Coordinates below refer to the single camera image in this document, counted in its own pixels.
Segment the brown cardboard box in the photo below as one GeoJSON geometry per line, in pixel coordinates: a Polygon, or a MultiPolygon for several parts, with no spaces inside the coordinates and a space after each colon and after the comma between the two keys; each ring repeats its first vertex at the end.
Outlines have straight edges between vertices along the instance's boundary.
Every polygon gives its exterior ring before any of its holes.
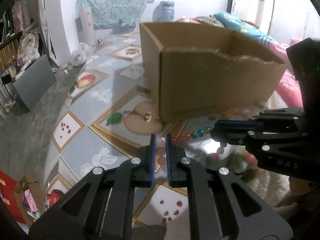
{"type": "Polygon", "coordinates": [[[265,102],[285,63],[239,31],[207,24],[141,23],[143,66],[164,122],[265,102]]]}

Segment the white plastic bag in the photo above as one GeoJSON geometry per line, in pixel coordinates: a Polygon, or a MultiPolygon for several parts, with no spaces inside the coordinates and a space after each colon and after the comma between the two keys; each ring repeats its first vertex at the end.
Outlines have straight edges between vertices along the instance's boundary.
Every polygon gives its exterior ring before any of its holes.
{"type": "Polygon", "coordinates": [[[77,49],[69,57],[69,63],[73,66],[84,64],[94,53],[94,48],[86,43],[80,42],[77,49]]]}

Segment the teal patterned pillow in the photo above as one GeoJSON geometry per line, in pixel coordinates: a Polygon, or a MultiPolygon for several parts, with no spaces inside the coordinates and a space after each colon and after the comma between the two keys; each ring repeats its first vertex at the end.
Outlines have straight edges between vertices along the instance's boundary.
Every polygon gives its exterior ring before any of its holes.
{"type": "Polygon", "coordinates": [[[234,17],[233,15],[227,12],[218,12],[214,14],[214,18],[221,22],[225,28],[245,34],[267,48],[270,46],[271,43],[277,43],[277,41],[271,36],[268,36],[259,29],[246,27],[245,24],[241,22],[238,18],[234,17]]]}

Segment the grey storage box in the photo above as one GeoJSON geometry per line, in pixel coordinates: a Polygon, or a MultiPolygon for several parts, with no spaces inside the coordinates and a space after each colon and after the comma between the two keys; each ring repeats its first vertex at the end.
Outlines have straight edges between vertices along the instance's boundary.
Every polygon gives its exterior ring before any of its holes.
{"type": "Polygon", "coordinates": [[[19,103],[31,110],[55,82],[48,57],[42,55],[12,83],[12,88],[19,103]]]}

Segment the teal floral hanging cloth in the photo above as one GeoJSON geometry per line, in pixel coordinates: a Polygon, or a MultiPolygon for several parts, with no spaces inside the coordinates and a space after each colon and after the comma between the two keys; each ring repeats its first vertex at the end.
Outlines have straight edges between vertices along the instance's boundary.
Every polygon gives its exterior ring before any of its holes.
{"type": "Polygon", "coordinates": [[[76,18],[80,10],[91,8],[95,29],[112,28],[115,25],[133,27],[142,16],[146,5],[154,0],[76,0],[76,18]]]}

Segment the red bag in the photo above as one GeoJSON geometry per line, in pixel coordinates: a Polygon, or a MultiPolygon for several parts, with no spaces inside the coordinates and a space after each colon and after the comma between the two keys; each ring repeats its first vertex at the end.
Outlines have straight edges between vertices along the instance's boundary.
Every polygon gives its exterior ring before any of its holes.
{"type": "Polygon", "coordinates": [[[17,181],[3,173],[0,172],[0,182],[1,182],[1,198],[12,215],[12,217],[19,223],[25,223],[20,209],[17,205],[16,198],[14,196],[14,188],[17,184],[17,181]]]}

